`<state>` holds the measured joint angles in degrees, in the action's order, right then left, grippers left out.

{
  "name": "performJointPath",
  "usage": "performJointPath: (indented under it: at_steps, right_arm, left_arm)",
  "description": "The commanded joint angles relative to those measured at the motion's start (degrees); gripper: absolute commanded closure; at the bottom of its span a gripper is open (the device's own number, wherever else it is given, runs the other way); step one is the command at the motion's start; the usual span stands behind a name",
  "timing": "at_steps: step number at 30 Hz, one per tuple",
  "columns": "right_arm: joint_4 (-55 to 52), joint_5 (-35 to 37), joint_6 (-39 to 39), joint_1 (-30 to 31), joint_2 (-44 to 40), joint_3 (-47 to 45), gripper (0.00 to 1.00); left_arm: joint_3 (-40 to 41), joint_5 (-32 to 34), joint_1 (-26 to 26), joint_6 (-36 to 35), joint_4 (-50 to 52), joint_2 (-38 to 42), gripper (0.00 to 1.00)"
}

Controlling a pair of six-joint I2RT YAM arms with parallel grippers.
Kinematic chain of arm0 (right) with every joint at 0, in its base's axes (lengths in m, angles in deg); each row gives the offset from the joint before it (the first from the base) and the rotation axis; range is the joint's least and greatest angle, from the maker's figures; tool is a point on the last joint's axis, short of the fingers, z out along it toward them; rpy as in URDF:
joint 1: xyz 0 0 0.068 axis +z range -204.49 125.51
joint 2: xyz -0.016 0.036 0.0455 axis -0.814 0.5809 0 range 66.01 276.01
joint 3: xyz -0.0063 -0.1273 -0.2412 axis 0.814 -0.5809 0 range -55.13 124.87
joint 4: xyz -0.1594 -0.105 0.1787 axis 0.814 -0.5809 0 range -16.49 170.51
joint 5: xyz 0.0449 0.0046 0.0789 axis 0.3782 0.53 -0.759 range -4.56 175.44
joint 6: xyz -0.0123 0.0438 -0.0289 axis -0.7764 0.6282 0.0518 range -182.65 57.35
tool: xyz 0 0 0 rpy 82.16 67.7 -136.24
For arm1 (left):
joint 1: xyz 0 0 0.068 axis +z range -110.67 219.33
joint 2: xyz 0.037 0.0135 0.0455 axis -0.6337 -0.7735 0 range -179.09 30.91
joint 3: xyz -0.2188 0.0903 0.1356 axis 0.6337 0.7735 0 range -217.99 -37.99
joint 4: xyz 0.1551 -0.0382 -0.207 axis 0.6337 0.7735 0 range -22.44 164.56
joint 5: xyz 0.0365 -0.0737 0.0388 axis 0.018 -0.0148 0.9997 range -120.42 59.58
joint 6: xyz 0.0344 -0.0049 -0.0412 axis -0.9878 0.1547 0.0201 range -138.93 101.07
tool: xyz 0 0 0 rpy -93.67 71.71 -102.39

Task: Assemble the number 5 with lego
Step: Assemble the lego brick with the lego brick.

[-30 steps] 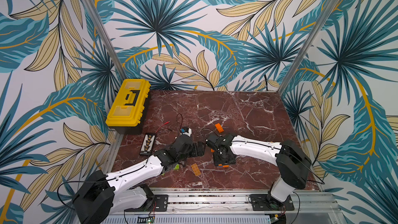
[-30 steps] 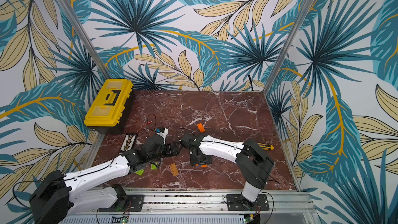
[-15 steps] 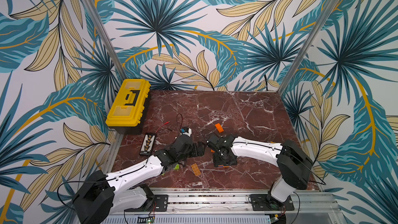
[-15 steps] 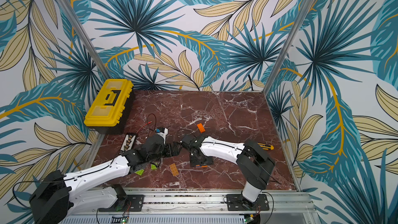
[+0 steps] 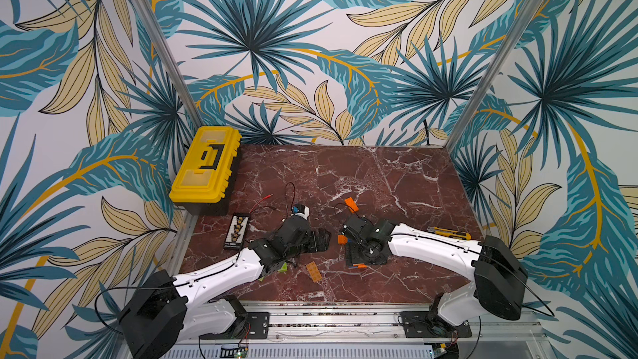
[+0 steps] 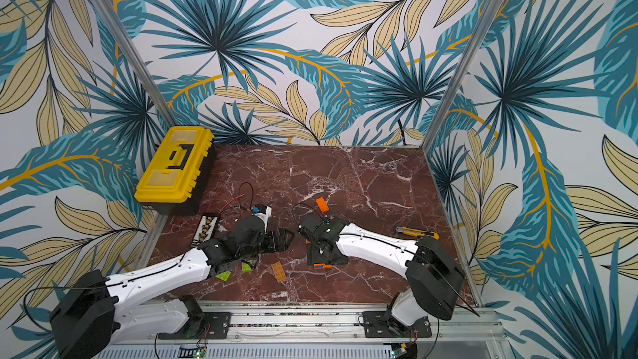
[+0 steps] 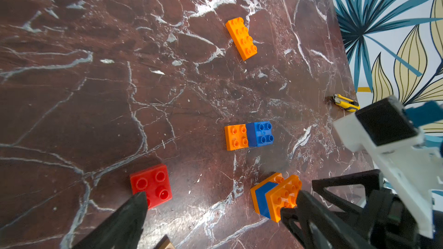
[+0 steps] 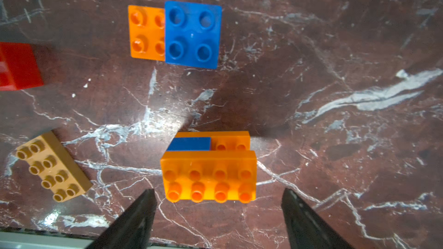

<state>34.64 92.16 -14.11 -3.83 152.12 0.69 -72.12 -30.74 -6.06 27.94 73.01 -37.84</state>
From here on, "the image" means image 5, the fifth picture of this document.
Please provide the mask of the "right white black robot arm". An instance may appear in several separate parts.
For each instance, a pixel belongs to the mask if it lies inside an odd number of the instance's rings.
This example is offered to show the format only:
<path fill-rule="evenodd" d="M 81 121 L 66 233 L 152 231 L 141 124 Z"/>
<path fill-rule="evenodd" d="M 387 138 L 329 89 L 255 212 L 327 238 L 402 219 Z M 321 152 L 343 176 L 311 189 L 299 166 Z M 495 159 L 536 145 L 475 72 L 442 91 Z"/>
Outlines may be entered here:
<path fill-rule="evenodd" d="M 504 242 L 445 237 L 407 224 L 351 215 L 342 226 L 348 239 L 348 264 L 382 265 L 391 256 L 417 259 L 448 269 L 468 280 L 452 292 L 438 294 L 425 323 L 451 332 L 465 321 L 485 314 L 518 321 L 523 309 L 528 273 Z"/>

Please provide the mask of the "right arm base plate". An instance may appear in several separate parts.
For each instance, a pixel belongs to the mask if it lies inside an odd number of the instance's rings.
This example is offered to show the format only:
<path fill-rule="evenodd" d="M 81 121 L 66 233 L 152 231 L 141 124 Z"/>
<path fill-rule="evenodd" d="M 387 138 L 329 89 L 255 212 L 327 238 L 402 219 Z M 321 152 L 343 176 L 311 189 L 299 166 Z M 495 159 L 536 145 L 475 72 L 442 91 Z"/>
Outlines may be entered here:
<path fill-rule="evenodd" d="M 428 311 L 405 311 L 398 316 L 398 323 L 403 327 L 406 338 L 458 338 L 472 337 L 473 333 L 467 322 L 454 327 L 438 319 L 430 319 Z"/>

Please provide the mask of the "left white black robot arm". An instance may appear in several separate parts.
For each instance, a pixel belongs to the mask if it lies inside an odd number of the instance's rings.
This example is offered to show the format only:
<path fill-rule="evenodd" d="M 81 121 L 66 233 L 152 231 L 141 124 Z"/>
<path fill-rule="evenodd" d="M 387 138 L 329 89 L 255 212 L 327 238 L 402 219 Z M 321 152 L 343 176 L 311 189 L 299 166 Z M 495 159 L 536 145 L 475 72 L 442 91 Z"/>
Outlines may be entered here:
<path fill-rule="evenodd" d="M 241 332 L 246 311 L 229 291 L 277 272 L 301 254 L 325 252 L 332 235 L 312 229 L 306 214 L 293 214 L 279 229 L 239 253 L 187 274 L 152 274 L 117 316 L 134 358 L 160 358 L 176 342 Z"/>

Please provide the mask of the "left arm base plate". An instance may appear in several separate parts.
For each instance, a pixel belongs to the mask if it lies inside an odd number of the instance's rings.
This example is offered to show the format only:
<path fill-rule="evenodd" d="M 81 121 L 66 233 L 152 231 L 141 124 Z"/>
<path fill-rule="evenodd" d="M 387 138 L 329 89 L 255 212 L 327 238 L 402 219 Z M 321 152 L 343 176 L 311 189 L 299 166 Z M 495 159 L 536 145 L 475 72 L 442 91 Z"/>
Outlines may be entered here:
<path fill-rule="evenodd" d="M 247 312 L 240 315 L 226 332 L 217 336 L 217 339 L 239 339 L 248 336 L 248 339 L 267 339 L 270 327 L 270 312 Z"/>

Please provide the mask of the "amber transparent lego brick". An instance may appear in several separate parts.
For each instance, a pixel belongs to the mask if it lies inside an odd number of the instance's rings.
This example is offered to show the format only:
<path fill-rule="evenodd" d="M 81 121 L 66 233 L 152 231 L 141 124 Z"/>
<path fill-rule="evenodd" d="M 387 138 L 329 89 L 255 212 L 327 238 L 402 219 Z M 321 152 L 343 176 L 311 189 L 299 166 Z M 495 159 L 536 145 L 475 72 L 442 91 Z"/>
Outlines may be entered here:
<path fill-rule="evenodd" d="M 315 262 L 310 262 L 310 264 L 307 264 L 306 269 L 314 283 L 319 283 L 322 280 L 322 274 Z"/>

